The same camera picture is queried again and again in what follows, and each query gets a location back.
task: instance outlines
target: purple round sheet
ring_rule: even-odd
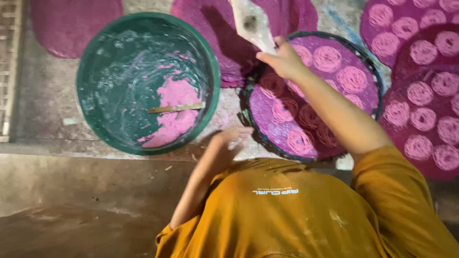
[[[376,83],[374,82],[373,74],[368,70],[368,68],[360,61],[360,59],[355,56],[355,54],[346,48],[340,42],[334,39],[324,39],[316,36],[308,36],[302,38],[296,38],[290,41],[292,45],[301,45],[306,47],[311,53],[323,46],[330,46],[338,50],[342,56],[341,64],[335,72],[323,72],[318,70],[313,64],[309,66],[309,68],[318,76],[320,76],[324,80],[332,80],[337,85],[337,90],[347,95],[348,93],[343,92],[343,88],[338,83],[336,76],[337,74],[344,69],[345,67],[356,67],[357,69],[363,71],[366,76],[365,81],[365,88],[354,95],[360,98],[363,103],[364,110],[371,114],[373,109],[378,105],[378,90]],[[273,73],[273,70],[269,67],[265,74]],[[282,95],[277,97],[279,98],[292,98],[298,104],[298,110],[300,110],[304,105],[308,105],[307,102],[299,97],[298,95],[293,95],[290,90],[287,89],[286,83],[284,83],[284,91]],[[257,126],[260,129],[260,132],[264,134],[271,142],[273,142],[276,146],[280,149],[284,150],[285,152],[306,158],[326,158],[332,157],[344,152],[344,150],[337,146],[337,147],[328,147],[320,142],[317,129],[308,129],[301,126],[298,123],[298,116],[295,117],[292,121],[284,122],[284,123],[277,123],[274,122],[273,119],[273,112],[272,106],[274,104],[274,99],[267,97],[262,92],[262,86],[260,84],[256,84],[252,94],[250,95],[249,105],[250,110],[252,112],[252,117]],[[307,131],[312,134],[314,137],[314,149],[307,154],[299,155],[295,153],[287,144],[287,134],[291,130],[303,130]]]
[[[426,40],[435,44],[437,35],[443,31],[452,31],[457,33],[459,32],[459,25],[443,24],[421,30],[409,41],[407,41],[400,49],[397,61],[392,71],[392,87],[384,95],[385,110],[379,121],[383,129],[392,139],[394,145],[405,156],[405,158],[407,158],[417,169],[419,169],[424,176],[435,180],[450,180],[458,176],[459,166],[451,170],[441,169],[434,161],[433,152],[430,152],[430,155],[428,155],[425,159],[418,157],[413,158],[413,155],[409,155],[409,153],[405,151],[405,144],[407,144],[409,139],[412,139],[415,135],[421,135],[431,142],[434,150],[440,146],[447,145],[452,146],[453,150],[458,152],[457,148],[459,145],[449,145],[441,139],[438,133],[438,124],[441,118],[459,118],[459,112],[455,112],[454,108],[455,100],[458,98],[458,89],[452,88],[452,95],[449,94],[448,96],[445,96],[441,91],[438,91],[438,89],[436,90],[435,82],[433,83],[432,81],[435,81],[434,78],[443,72],[459,75],[459,61],[457,59],[457,55],[444,56],[439,52],[437,58],[431,64],[419,65],[411,58],[410,47],[414,42],[419,40]],[[430,90],[424,90],[423,94],[418,93],[415,98],[409,98],[408,88],[412,84],[420,84],[419,82],[427,85]],[[408,115],[410,116],[410,119],[402,125],[395,125],[385,117],[387,107],[394,102],[407,103],[409,107]],[[429,127],[428,129],[424,129],[418,125],[415,126],[411,120],[411,115],[420,108],[428,108],[436,114],[433,128]],[[418,148],[417,151],[429,153],[425,147]]]
[[[268,15],[273,36],[317,30],[317,12],[309,0],[253,2]],[[244,86],[244,76],[257,62],[257,49],[237,35],[233,9],[227,0],[175,0],[171,14],[195,27],[212,47],[220,67],[222,88]]]
[[[33,0],[30,5],[35,37],[60,58],[79,58],[103,27],[123,15],[121,0]]]
[[[421,30],[424,28],[427,28],[434,23],[440,24],[440,23],[447,23],[447,22],[452,22],[452,23],[459,23],[459,17],[454,17],[459,14],[459,11],[452,10],[451,8],[448,8],[447,6],[443,5],[446,9],[449,11],[445,10],[445,8],[441,7],[440,2],[448,2],[448,1],[438,1],[438,0],[406,0],[403,2],[402,0],[400,1],[389,1],[389,0],[370,0],[365,8],[364,12],[362,14],[361,18],[361,23],[360,23],[360,35],[362,36],[362,39],[364,40],[365,44],[367,45],[368,49],[378,57],[379,61],[381,63],[389,66],[392,68],[395,63],[395,59],[397,57],[397,53],[402,47],[403,43],[408,40],[411,36],[409,35],[410,33],[407,33],[407,27],[404,26],[397,26],[397,21],[400,20],[400,18],[403,17],[410,17],[415,20],[416,24],[413,25],[413,27],[410,27],[409,30],[412,28],[418,28],[418,30]],[[419,8],[415,5],[415,3],[418,6],[426,6],[423,8]],[[385,13],[386,15],[379,16],[380,19],[371,19],[370,17],[370,10],[375,7],[375,5],[386,5],[389,7],[393,13],[392,18],[390,18],[390,14]],[[377,37],[377,35],[381,33],[390,33],[392,34],[392,37],[395,35],[394,32],[399,31],[399,35],[396,37],[399,41],[399,44],[397,46],[392,45],[395,47],[395,51],[392,53],[392,51],[378,51],[379,48],[373,47],[372,42],[373,40]]]

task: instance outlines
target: pink noodle nest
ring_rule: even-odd
[[[459,95],[454,95],[451,99],[451,109],[457,116],[459,116]]]
[[[410,135],[405,142],[405,154],[415,160],[426,160],[433,152],[431,141],[422,135]]]
[[[425,15],[421,18],[419,27],[427,28],[431,25],[445,24],[445,23],[446,23],[446,16],[442,11],[437,10],[437,9],[430,9],[427,12],[425,12]]]
[[[336,80],[347,93],[359,93],[367,86],[365,73],[353,66],[347,66],[339,71]]]
[[[331,46],[322,46],[314,51],[314,66],[322,72],[335,72],[339,69],[341,60],[341,53]]]
[[[319,141],[325,146],[330,148],[338,147],[338,140],[336,139],[336,136],[325,123],[319,124],[319,128],[317,129],[317,136]]]
[[[307,131],[291,130],[287,134],[287,145],[294,153],[305,155],[314,149],[314,138]]]
[[[459,167],[459,152],[451,145],[435,147],[433,160],[441,170],[449,171]]]
[[[301,45],[292,45],[292,47],[300,56],[305,66],[311,66],[313,64],[313,55],[307,48]]]
[[[400,45],[400,40],[395,34],[383,32],[371,41],[371,50],[377,56],[392,56],[397,51],[398,45]]]
[[[442,31],[437,34],[435,45],[444,56],[455,56],[459,53],[459,35],[452,31]]]
[[[437,133],[444,142],[456,145],[459,143],[459,119],[442,117],[438,120]]]
[[[411,17],[402,17],[392,24],[392,32],[402,39],[409,39],[418,31],[418,22]]]
[[[260,80],[261,91],[268,98],[274,99],[284,92],[285,82],[275,73],[268,73]]]
[[[360,109],[364,109],[364,103],[362,102],[362,100],[356,96],[356,95],[352,95],[352,94],[349,94],[349,95],[344,95],[345,98],[347,98],[348,100],[350,100],[352,103],[354,103],[354,105],[358,106]]]
[[[437,114],[429,108],[420,107],[411,113],[410,120],[418,130],[427,132],[435,127]]]
[[[387,0],[393,6],[401,6],[406,2],[406,0]]]
[[[418,8],[430,7],[437,3],[438,0],[413,0],[413,3]]]
[[[409,106],[406,102],[393,101],[386,106],[384,118],[396,126],[404,126],[409,119]]]
[[[394,20],[392,9],[384,4],[375,4],[370,8],[369,22],[375,27],[389,26]]]
[[[298,104],[293,99],[275,99],[273,105],[274,122],[284,123],[291,121],[297,116]]]
[[[303,128],[316,129],[322,120],[310,105],[304,105],[298,114],[298,123]]]
[[[442,72],[437,73],[432,79],[432,88],[440,96],[452,96],[456,94],[459,87],[459,76],[456,74]]]
[[[437,48],[427,40],[418,40],[409,48],[409,55],[419,65],[428,65],[435,61]]]
[[[440,0],[440,6],[447,12],[459,10],[458,0]]]
[[[459,14],[455,14],[451,22],[454,24],[459,24]]]
[[[407,97],[409,101],[421,107],[432,102],[433,91],[427,84],[419,81],[410,84],[407,89]]]
[[[293,94],[293,95],[298,95],[302,99],[305,98],[303,91],[298,88],[298,85],[294,84],[292,81],[287,81],[287,86],[288,90]]]
[[[325,80],[325,82],[328,83],[328,85],[330,85],[332,88],[338,91],[338,87],[333,80]]]

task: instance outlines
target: mustard yellow shirt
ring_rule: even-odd
[[[393,146],[355,164],[352,188],[262,159],[217,176],[202,214],[157,236],[157,257],[459,258],[426,181]]]

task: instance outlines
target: wooden spatula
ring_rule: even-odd
[[[192,104],[182,104],[182,105],[174,105],[174,106],[167,106],[167,107],[155,107],[155,108],[150,108],[147,111],[150,114],[152,114],[152,113],[183,111],[183,110],[190,110],[190,109],[201,109],[205,107],[206,107],[205,102],[197,102],[197,103],[192,103]]]

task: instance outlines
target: bamboo tray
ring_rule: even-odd
[[[24,0],[0,0],[0,142],[11,139]]]

